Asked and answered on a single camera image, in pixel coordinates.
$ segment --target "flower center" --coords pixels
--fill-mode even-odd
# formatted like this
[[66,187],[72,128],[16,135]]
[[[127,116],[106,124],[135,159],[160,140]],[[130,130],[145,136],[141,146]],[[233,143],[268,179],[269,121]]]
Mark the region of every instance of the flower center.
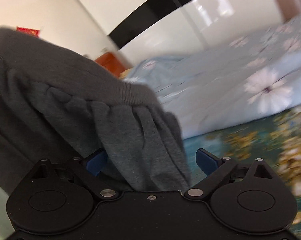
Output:
[[266,88],[264,88],[264,90],[263,90],[264,93],[269,93],[269,92],[271,92],[271,91],[272,91],[271,87],[266,87]]

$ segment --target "green floral blanket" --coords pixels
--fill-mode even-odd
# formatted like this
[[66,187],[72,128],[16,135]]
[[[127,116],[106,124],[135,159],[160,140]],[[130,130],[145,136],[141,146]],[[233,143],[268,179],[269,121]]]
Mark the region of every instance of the green floral blanket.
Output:
[[301,105],[267,118],[184,140],[193,185],[205,174],[195,153],[204,148],[216,156],[251,163],[263,158],[290,187],[298,202],[291,231],[301,239]]

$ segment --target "red paper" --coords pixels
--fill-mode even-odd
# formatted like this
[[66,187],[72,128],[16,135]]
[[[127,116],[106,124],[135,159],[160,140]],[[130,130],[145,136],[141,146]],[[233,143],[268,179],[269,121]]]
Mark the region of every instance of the red paper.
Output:
[[17,27],[16,30],[18,32],[26,33],[26,34],[29,34],[29,35],[32,35],[32,36],[35,36],[35,37],[39,37],[39,32],[40,32],[40,30],[34,30],[34,29],[28,29],[28,28],[20,28],[20,27]]

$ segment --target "screw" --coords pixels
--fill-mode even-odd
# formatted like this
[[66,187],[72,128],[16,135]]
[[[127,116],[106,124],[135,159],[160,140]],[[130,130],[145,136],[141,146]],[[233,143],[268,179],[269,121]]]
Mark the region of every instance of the screw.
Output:
[[113,197],[116,195],[116,191],[112,190],[112,189],[103,189],[100,194],[103,197]]
[[202,194],[204,194],[204,192],[199,188],[192,188],[188,190],[187,193],[192,197],[200,197]]
[[155,196],[155,195],[150,195],[150,196],[148,196],[148,199],[149,200],[155,200],[157,197]]

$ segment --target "metal pin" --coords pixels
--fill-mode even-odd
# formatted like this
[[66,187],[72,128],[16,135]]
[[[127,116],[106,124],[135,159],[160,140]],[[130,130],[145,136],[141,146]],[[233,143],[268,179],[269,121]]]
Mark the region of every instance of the metal pin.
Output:
[[202,194],[204,194],[204,192],[199,188],[192,188],[188,190],[187,193],[192,197],[200,197]]
[[112,189],[103,189],[100,194],[103,197],[113,197],[116,195],[116,191],[112,190]]
[[157,198],[157,197],[156,197],[155,195],[149,195],[149,196],[148,196],[148,199],[149,199],[149,200],[155,200],[156,198]]

